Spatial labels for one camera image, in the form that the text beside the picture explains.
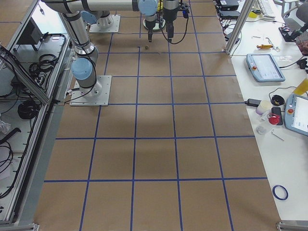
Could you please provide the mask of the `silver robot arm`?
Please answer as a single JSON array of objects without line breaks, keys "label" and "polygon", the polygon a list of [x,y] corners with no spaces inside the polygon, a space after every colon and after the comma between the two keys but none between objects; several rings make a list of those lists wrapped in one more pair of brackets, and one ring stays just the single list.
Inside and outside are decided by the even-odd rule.
[{"label": "silver robot arm", "polygon": [[97,17],[117,10],[140,12],[145,16],[149,41],[159,22],[156,0],[46,0],[45,4],[59,13],[75,46],[77,59],[73,61],[71,71],[79,84],[82,99],[97,98],[102,93],[102,84],[96,74],[98,50],[90,41],[82,12]]},{"label": "silver robot arm", "polygon": [[[145,17],[144,26],[148,31],[148,41],[152,42],[153,31],[158,25],[157,22],[157,0],[138,0],[137,9]],[[87,25],[87,30],[95,34],[117,33],[120,28],[120,11],[112,14],[110,11],[90,11],[81,12],[82,19]]]}]

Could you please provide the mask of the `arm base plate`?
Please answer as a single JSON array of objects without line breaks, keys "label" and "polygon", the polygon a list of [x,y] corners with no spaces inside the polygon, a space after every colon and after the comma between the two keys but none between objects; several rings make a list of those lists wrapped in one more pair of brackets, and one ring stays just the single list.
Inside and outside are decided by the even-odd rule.
[{"label": "arm base plate", "polygon": [[97,82],[90,93],[80,88],[72,93],[71,106],[108,106],[112,76],[97,76]]},{"label": "arm base plate", "polygon": [[118,14],[110,14],[101,17],[95,24],[90,26],[90,33],[117,33],[119,31],[121,16]]}]

